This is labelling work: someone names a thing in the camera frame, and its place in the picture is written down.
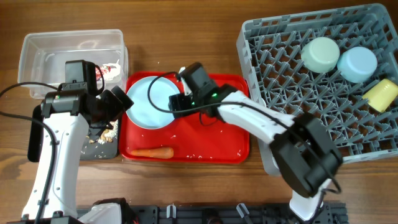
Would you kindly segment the red snack wrapper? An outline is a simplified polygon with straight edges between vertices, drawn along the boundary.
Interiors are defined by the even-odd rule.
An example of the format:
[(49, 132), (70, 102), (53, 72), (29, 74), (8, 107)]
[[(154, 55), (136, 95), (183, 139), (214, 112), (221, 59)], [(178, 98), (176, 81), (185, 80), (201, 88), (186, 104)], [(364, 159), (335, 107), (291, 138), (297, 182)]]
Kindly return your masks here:
[(96, 80), (97, 81), (101, 81), (102, 80), (102, 77), (104, 77), (104, 75), (106, 74), (106, 73), (108, 73), (109, 72), (109, 68), (108, 68), (108, 66), (102, 66), (102, 67), (100, 67), (100, 68), (96, 68)]

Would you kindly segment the white tissue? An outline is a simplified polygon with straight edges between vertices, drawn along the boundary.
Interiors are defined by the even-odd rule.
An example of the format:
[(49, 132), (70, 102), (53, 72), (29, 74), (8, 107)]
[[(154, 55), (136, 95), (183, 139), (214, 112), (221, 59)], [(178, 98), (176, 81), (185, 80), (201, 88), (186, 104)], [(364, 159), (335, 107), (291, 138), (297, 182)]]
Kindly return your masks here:
[(103, 69), (103, 76), (105, 80), (113, 80), (121, 73), (119, 60), (116, 63), (103, 64), (101, 68)]

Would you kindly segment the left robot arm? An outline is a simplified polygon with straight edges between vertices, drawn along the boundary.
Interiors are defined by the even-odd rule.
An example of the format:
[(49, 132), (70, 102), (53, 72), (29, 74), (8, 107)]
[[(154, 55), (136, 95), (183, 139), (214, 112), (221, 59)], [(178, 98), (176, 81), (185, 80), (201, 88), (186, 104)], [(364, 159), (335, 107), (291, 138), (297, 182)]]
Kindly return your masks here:
[(86, 82), (62, 83), (46, 94), (39, 106), (39, 166), (32, 193), (21, 215), (22, 223), (53, 223), (67, 217), (76, 221), (76, 182), (80, 153), (91, 124), (110, 127), (133, 105), (125, 92), (98, 89)]

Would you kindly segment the light green bowl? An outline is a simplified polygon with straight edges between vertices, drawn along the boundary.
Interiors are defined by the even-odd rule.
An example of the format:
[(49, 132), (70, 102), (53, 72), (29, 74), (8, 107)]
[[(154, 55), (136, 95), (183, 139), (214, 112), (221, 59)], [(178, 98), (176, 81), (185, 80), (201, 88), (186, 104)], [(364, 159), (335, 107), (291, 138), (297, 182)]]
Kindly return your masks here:
[(315, 73), (330, 72), (340, 57), (337, 43), (327, 37), (317, 37), (302, 48), (301, 60), (305, 67)]

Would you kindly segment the light blue bowl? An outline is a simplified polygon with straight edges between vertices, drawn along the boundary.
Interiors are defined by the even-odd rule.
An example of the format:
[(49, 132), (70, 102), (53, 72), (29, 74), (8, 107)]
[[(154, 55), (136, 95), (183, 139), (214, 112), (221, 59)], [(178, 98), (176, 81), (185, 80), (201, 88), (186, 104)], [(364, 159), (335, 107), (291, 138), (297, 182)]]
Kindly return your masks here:
[(353, 47), (341, 55), (337, 62), (340, 75), (349, 82), (363, 83), (376, 71), (376, 55), (366, 47)]

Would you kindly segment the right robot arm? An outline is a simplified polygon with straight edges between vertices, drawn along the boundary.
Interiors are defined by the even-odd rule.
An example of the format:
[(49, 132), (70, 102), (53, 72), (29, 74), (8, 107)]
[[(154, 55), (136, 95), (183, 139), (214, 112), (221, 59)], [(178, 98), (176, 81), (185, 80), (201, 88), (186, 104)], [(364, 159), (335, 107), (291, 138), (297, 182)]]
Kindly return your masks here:
[(315, 219), (330, 190), (328, 185), (337, 183), (335, 174), (343, 157), (326, 129), (310, 113), (293, 116), (271, 110), (227, 84), (204, 97), (198, 91), (174, 94), (169, 97), (169, 109), (176, 118), (205, 113), (268, 144), (271, 162), (293, 190), (290, 210), (302, 223)]

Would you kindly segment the yellow plastic cup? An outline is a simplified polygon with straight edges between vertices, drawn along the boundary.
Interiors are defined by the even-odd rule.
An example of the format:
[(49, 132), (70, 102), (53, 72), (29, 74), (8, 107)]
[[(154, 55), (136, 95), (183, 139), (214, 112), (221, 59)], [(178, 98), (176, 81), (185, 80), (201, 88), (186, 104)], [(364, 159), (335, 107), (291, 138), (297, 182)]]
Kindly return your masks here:
[(396, 97), (397, 85), (388, 79), (383, 79), (367, 91), (362, 99), (367, 100), (370, 107), (383, 113)]

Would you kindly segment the light blue plate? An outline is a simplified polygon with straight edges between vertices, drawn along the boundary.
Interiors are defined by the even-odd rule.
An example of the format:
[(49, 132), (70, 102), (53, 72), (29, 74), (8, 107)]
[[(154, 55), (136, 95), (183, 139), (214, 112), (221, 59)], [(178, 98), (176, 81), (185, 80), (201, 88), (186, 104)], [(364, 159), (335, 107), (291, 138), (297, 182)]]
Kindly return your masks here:
[[(144, 129), (164, 128), (174, 121), (173, 114), (161, 112), (149, 103), (147, 91), (154, 79), (155, 76), (141, 78), (127, 91), (133, 105), (126, 114), (134, 124)], [(150, 98), (158, 108), (169, 110), (169, 97), (179, 93), (180, 90), (172, 81), (159, 78), (151, 86)]]

